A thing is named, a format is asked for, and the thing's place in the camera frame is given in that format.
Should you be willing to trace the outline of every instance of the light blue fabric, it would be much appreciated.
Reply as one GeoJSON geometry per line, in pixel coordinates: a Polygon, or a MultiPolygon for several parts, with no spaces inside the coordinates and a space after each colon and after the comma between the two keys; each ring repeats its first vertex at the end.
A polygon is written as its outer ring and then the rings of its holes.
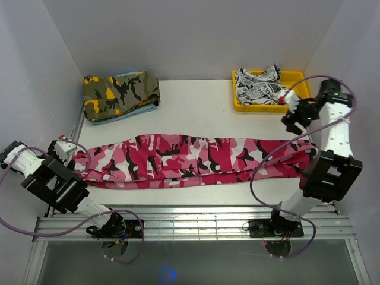
{"type": "Polygon", "coordinates": [[[106,123],[111,123],[111,122],[114,122],[114,121],[118,121],[118,120],[121,120],[121,119],[124,119],[124,118],[127,118],[127,117],[130,117],[130,116],[133,116],[133,115],[137,115],[137,114],[140,114],[140,113],[146,113],[146,112],[151,112],[151,111],[154,111],[155,109],[157,108],[157,106],[152,103],[152,104],[149,104],[149,105],[145,105],[137,110],[134,110],[128,114],[125,114],[125,115],[122,115],[122,116],[118,116],[118,117],[114,117],[114,118],[111,118],[111,119],[106,119],[104,121],[101,121],[101,122],[91,122],[93,125],[103,125],[103,124],[106,124],[106,123]]]}

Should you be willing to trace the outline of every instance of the pink camouflage fabric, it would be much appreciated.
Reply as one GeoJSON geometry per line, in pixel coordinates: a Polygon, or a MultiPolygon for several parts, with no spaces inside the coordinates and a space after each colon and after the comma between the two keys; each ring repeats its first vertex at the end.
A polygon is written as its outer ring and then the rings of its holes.
{"type": "MultiPolygon", "coordinates": [[[[199,138],[188,135],[139,135],[89,149],[91,166],[80,176],[110,189],[176,188],[248,181],[258,163],[284,141],[252,138],[199,138]]],[[[275,153],[256,175],[299,177],[316,154],[309,141],[298,140],[275,153]]],[[[88,163],[86,153],[73,157],[75,170],[88,163]]]]}

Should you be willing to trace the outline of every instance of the white table surface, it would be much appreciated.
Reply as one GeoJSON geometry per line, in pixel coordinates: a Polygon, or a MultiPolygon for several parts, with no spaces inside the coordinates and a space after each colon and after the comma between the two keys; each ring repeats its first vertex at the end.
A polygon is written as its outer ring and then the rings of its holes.
{"type": "MultiPolygon", "coordinates": [[[[186,134],[198,137],[288,140],[282,114],[237,112],[229,80],[160,81],[161,103],[153,112],[92,125],[84,121],[79,142],[87,148],[117,143],[140,134],[186,134]]],[[[299,178],[254,182],[258,196],[270,204],[288,199],[299,178]]],[[[112,190],[90,186],[93,198],[107,205],[258,205],[249,183],[187,188],[112,190]]]]}

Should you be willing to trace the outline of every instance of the white wall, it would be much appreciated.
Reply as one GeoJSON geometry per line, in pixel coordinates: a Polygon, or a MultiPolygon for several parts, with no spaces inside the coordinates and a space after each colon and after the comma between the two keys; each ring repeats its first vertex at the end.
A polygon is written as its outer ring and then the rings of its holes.
{"type": "Polygon", "coordinates": [[[153,69],[161,79],[233,68],[304,70],[342,0],[44,0],[86,75],[153,69]]]}
{"type": "Polygon", "coordinates": [[[335,75],[357,94],[359,108],[352,118],[350,141],[363,171],[337,207],[351,217],[372,284],[380,283],[379,31],[379,1],[344,0],[306,69],[306,75],[335,75]]]}
{"type": "MultiPolygon", "coordinates": [[[[13,140],[47,147],[70,134],[82,104],[81,75],[41,0],[0,1],[0,151],[13,140]]],[[[10,173],[0,187],[0,216],[34,230],[47,209],[10,173]]],[[[0,226],[0,284],[23,283],[31,237],[0,226]]]]}

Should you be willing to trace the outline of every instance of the black and white printed cloth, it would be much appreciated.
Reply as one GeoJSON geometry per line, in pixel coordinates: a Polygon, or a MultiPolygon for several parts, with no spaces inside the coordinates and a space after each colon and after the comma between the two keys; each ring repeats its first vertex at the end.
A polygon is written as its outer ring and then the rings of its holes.
{"type": "Polygon", "coordinates": [[[278,95],[287,90],[280,84],[281,68],[278,64],[269,67],[260,75],[255,75],[240,67],[235,74],[236,97],[243,105],[278,104],[278,95]]]}

